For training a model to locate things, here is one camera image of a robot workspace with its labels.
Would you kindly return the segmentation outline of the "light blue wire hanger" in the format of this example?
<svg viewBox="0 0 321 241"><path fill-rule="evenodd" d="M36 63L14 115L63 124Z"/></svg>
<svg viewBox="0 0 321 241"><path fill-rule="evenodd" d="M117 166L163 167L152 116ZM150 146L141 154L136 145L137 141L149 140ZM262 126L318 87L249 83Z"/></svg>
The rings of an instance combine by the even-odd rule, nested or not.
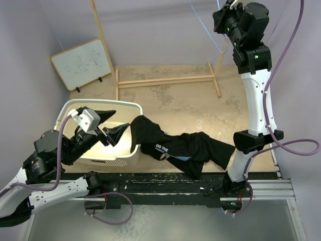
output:
<svg viewBox="0 0 321 241"><path fill-rule="evenodd" d="M222 49L219 47L218 43L215 41L215 39L213 38L213 36L210 34L208 28L206 27L206 25L204 24L204 22L202 21L201 17L199 16L198 12L196 11L195 7L192 4L191 0L188 0L188 3L191 7L191 9L193 10L194 14L196 15L197 19L199 20L200 24L202 25L202 27L204 28L205 32L207 33L207 35L209 36L209 38L211 39L211 42L215 45L215 47L217 48L217 50L219 51L220 54L225 54L228 50L228 45L227 45L227 37L225 35L223 35L224 41L225 41L225 49Z"/></svg>

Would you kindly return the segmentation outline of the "black printed t shirt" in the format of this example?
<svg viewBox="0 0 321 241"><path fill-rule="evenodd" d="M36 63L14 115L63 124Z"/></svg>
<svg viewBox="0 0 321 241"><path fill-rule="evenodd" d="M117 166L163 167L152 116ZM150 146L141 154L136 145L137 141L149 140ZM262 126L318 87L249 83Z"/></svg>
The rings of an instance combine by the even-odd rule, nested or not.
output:
<svg viewBox="0 0 321 241"><path fill-rule="evenodd" d="M144 115L131 122L130 130L132 151L140 145L143 154L157 161L168 161L194 179L201 176L204 164L209 161L226 170L236 149L204 132L168 135Z"/></svg>

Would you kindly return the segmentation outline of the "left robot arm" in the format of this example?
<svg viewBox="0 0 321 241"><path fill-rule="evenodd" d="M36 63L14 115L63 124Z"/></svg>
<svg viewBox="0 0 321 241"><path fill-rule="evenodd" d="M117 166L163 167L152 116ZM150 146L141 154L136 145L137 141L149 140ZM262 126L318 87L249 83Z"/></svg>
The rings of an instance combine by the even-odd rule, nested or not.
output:
<svg viewBox="0 0 321 241"><path fill-rule="evenodd" d="M20 225L38 211L76 197L106 197L99 174L90 171L74 181L60 184L63 165L73 165L98 142L116 146L128 123L100 129L115 110L80 107L69 111L60 129L48 130L34 141L35 151L17 175L1 190L1 227Z"/></svg>

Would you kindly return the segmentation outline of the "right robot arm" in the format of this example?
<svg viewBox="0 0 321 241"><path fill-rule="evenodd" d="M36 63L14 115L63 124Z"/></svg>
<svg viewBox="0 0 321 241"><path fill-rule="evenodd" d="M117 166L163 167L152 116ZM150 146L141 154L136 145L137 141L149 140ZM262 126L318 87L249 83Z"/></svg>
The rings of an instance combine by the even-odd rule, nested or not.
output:
<svg viewBox="0 0 321 241"><path fill-rule="evenodd" d="M272 60L270 49L262 42L269 23L269 10L257 2L226 1L213 13L214 32L224 34L233 46L233 60L243 81L249 111L249 127L235 132L237 149L232 165L225 174L220 191L238 195L248 188L248 171L254 157L284 132L273 119L270 88Z"/></svg>

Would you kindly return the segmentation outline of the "white plastic laundry basket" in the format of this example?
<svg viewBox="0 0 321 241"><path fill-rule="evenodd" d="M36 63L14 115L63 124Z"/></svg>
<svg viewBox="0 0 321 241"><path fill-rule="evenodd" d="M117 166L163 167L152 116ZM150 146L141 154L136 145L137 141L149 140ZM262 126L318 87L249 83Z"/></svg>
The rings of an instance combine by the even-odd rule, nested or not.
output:
<svg viewBox="0 0 321 241"><path fill-rule="evenodd" d="M62 107L54 129L60 129L61 122L71 110L85 106L93 110L116 111L112 117L99 125L101 130L104 127L111 129L121 124L131 123L137 116L143 114L141 106L133 102L106 99L73 99L66 102ZM125 167L136 165L139 156L139 145L136 145L133 151L131 150L131 130L128 127L116 146L104 146L101 142L98 142L83 154L76 163L105 167Z"/></svg>

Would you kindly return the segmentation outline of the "wooden clothes rack frame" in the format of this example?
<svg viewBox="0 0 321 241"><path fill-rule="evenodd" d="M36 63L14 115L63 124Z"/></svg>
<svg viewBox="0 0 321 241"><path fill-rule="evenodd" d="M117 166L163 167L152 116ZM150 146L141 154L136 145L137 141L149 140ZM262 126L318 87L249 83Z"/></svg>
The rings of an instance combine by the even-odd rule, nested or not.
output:
<svg viewBox="0 0 321 241"><path fill-rule="evenodd" d="M212 81L217 92L217 96L220 98L222 96L217 77L219 73L219 69L223 64L223 60L225 57L226 52L228 51L228 38L224 37L225 45L224 48L220 50L221 55L219 61L214 68L211 62L208 62L208 67L210 70L209 75L203 76L188 76L188 77L173 77L173 78L159 78L159 79L146 79L146 80L135 80L135 81L119 81L119 73L118 69L114 69L112 60L108 51L107 42L105 40L104 32L101 26L101 22L99 19L99 14L96 9L95 1L90 0L91 8L93 11L93 16L95 18L96 26L99 32L99 39L102 42L102 46L107 58L107 62L110 67L111 75L115 82L115 99L119 100L119 90L125 88L135 88L135 87L148 87L148 86L160 86L160 85L170 85L170 84L185 84L185 83L193 83L193 82L206 82Z"/></svg>

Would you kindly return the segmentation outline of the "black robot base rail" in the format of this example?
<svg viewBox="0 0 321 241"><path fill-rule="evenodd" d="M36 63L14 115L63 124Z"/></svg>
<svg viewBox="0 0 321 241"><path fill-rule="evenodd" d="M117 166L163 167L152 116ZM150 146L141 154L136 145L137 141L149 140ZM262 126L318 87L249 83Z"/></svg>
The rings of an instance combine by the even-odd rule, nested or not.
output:
<svg viewBox="0 0 321 241"><path fill-rule="evenodd" d="M99 175L107 209L122 205L202 205L217 208L223 198L236 200L250 197L249 186L241 183L236 189L223 189L224 173L203 173L192 179L185 173L101 173Z"/></svg>

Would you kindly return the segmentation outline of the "small whiteboard with wooden frame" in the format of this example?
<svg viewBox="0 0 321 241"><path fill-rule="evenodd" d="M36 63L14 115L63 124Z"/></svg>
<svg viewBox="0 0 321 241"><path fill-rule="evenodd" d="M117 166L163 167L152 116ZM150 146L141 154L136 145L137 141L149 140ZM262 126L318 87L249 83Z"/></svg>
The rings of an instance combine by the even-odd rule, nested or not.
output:
<svg viewBox="0 0 321 241"><path fill-rule="evenodd" d="M69 91L101 80L111 73L100 39L94 39L51 56L51 63Z"/></svg>

